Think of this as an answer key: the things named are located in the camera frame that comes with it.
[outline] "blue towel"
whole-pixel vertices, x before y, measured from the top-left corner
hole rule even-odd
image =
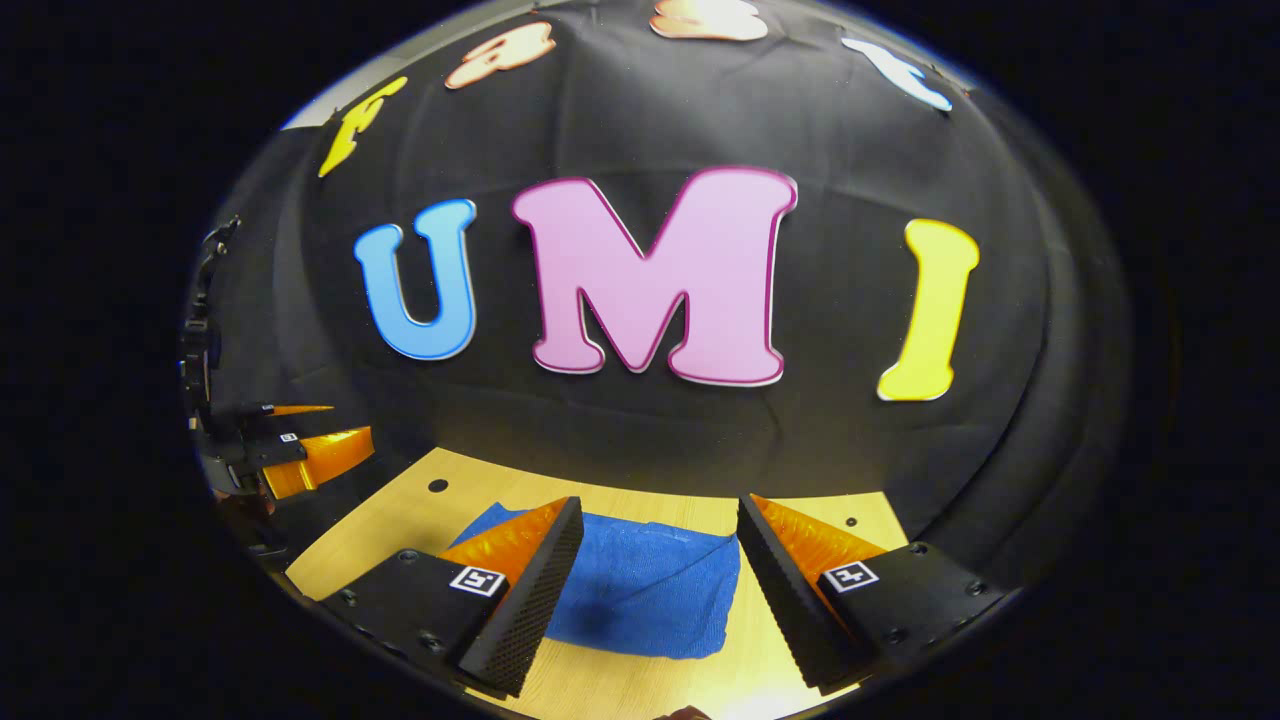
[[[495,502],[453,544],[522,512]],[[737,589],[737,556],[736,536],[584,512],[582,544],[547,637],[676,660],[719,652]]]

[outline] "pink letter m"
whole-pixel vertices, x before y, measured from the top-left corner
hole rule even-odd
[[[772,170],[712,168],[689,178],[648,255],[586,178],[561,178],[516,196],[512,214],[534,236],[543,338],[539,365],[594,373],[604,351],[586,337],[582,301],[632,373],[658,350],[686,302],[685,338],[667,364],[696,383],[763,386],[782,377],[771,345],[778,223],[796,183]]]

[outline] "wooden surface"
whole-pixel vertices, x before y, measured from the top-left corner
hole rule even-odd
[[[438,478],[448,480],[448,489],[429,491],[428,484]],[[288,577],[303,594],[321,600],[399,548],[442,552],[494,502],[527,510],[564,496],[582,498],[584,512],[717,536],[732,534],[737,523],[735,498],[589,486],[438,448],[339,520],[298,557]],[[886,550],[906,544],[883,493],[787,498],[782,503],[841,528],[846,518],[856,518],[855,534]],[[521,697],[498,702],[475,694],[545,720],[653,720],[687,705],[713,720],[772,720],[855,692],[856,687],[846,688],[823,698],[805,687],[750,564],[745,555],[740,560],[737,592],[719,652],[700,660],[669,660],[543,639]]]

